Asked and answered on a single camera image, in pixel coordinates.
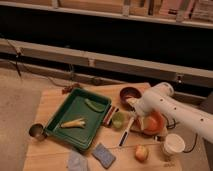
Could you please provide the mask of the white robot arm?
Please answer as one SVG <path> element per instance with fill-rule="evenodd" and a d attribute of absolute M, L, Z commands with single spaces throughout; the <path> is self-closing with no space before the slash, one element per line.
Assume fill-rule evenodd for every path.
<path fill-rule="evenodd" d="M 128 98 L 127 103 L 142 117 L 153 110 L 170 115 L 213 143 L 213 115 L 173 99 L 173 94 L 173 87 L 161 82 L 145 90 L 140 98 Z"/>

